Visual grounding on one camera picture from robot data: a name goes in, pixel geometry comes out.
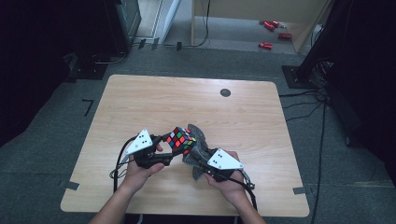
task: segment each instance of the cube face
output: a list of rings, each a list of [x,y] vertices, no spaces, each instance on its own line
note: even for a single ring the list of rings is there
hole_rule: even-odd
[[[169,137],[166,139],[166,142],[172,149],[183,146],[183,154],[186,155],[195,146],[197,140],[193,137],[189,129],[176,127],[170,133]]]

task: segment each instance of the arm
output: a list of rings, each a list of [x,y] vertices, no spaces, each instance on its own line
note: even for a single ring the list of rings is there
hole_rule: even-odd
[[[238,159],[238,156],[235,152],[228,153],[234,158]],[[250,203],[250,200],[246,195],[245,189],[242,186],[232,181],[217,182],[215,179],[212,178],[212,176],[208,174],[204,175],[207,179],[207,183],[210,186],[219,189],[224,198],[235,207],[236,211],[238,212],[239,216],[242,218],[245,224],[265,223],[260,214],[256,211],[256,209],[254,209],[253,205]],[[231,178],[239,180],[240,182],[244,181],[244,177],[239,172],[233,172]]]
[[[157,149],[160,151],[163,150],[161,147],[157,147]],[[151,175],[160,172],[163,167],[164,165],[162,163],[157,163],[149,169],[144,169],[138,167],[134,161],[129,162],[127,173],[119,188],[91,220],[90,224],[120,224],[134,194],[143,188]]]

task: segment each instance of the red object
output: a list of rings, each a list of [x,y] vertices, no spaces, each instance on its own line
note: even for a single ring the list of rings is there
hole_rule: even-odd
[[[262,48],[262,49],[271,50],[272,46],[273,46],[272,44],[269,44],[269,43],[266,43],[266,42],[260,42],[260,44],[259,44],[259,48]]]
[[[264,24],[263,24],[263,26],[265,27],[265,28],[267,28],[269,31],[271,31],[271,32],[273,32],[274,30],[275,30],[275,26],[271,23],[271,22],[269,22],[269,21],[265,21],[264,22]]]
[[[279,26],[279,21],[270,21],[271,24],[273,24],[273,26],[275,26],[275,28],[277,28]]]
[[[277,34],[277,38],[280,38],[280,39],[291,39],[291,34],[279,33],[279,34]]]

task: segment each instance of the forearm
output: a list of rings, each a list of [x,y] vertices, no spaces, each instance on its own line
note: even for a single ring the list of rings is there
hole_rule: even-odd
[[[137,190],[130,190],[121,184],[119,189],[117,189],[99,213],[91,220],[90,224],[120,224],[129,202],[136,192]]]
[[[237,203],[233,203],[233,206],[245,224],[265,224],[264,219],[262,219],[247,197],[240,198]]]

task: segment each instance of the person's left hand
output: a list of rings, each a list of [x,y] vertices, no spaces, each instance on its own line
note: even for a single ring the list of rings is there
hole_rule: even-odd
[[[160,145],[157,145],[158,151],[163,151],[163,148]],[[123,186],[126,186],[128,189],[137,192],[143,188],[146,181],[149,179],[151,175],[154,175],[163,169],[163,163],[157,163],[151,166],[148,169],[138,167],[134,159],[133,155],[129,156],[129,162],[127,172],[124,180],[122,181]]]

